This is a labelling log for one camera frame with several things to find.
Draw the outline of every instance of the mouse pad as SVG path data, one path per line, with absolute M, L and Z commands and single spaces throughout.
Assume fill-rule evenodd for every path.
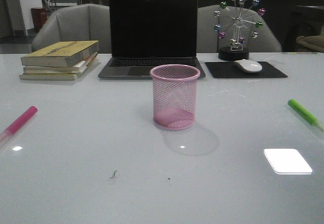
M 274 66 L 265 61 L 258 61 L 262 70 L 256 73 L 247 73 L 238 69 L 234 62 L 205 62 L 214 78 L 283 78 L 288 77 Z

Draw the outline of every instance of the pen holder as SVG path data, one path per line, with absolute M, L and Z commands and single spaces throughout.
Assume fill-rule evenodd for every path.
M 195 119 L 196 83 L 200 71 L 186 65 L 151 69 L 154 122 L 166 129 L 187 129 Z

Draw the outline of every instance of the book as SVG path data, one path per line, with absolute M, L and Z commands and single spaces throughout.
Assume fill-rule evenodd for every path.
M 53 80 L 53 81 L 73 81 L 76 80 L 81 73 L 59 73 L 59 74 L 25 74 L 19 75 L 21 80 Z
M 53 66 L 25 66 L 23 68 L 24 74 L 71 74 L 83 73 L 86 68 L 97 57 L 97 52 L 90 55 L 88 58 L 76 63 L 74 66 L 67 67 L 53 67 Z
M 92 63 L 95 61 L 97 57 L 97 53 L 92 54 L 87 60 L 81 61 L 80 63 L 82 65 L 82 69 L 77 72 L 77 73 L 62 73 L 62 72 L 57 72 L 57 73 L 47 73 L 43 71 L 43 73 L 21 73 L 19 75 L 19 78 L 21 80 L 76 80 L 89 66 L 92 65 Z
M 98 51 L 98 40 L 60 41 L 21 57 L 21 63 L 23 66 L 74 66 Z

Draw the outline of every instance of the office chair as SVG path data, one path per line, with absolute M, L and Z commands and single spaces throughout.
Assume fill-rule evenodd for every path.
M 215 18 L 214 12 L 221 11 L 222 15 L 219 17 L 219 24 L 225 25 L 231 23 L 231 19 L 226 16 L 235 14 L 235 7 L 227 6 L 226 9 L 219 8 L 219 5 L 212 5 L 208 7 L 198 8 L 198 20 L 197 20 L 197 53 L 216 53 L 219 48 L 226 47 L 229 40 L 233 37 L 234 26 L 226 31 L 225 38 L 218 38 L 218 33 L 214 30 L 214 26 L 217 24 L 217 18 Z M 248 10 L 244 17 L 256 14 L 255 11 Z M 281 52 L 281 45 L 276 37 L 273 35 L 269 27 L 264 20 L 258 15 L 250 17 L 250 21 L 262 21 L 262 28 L 256 28 L 252 23 L 245 23 L 248 28 L 243 28 L 242 35 L 246 38 L 243 46 L 247 47 L 250 52 Z M 259 33 L 257 38 L 252 38 L 253 31 Z
M 111 53 L 109 7 L 84 4 L 56 10 L 35 36 L 31 50 L 74 40 L 99 40 L 99 53 Z

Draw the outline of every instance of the black laptop screen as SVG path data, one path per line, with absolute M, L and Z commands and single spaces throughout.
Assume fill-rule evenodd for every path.
M 196 56 L 197 0 L 110 0 L 113 57 Z

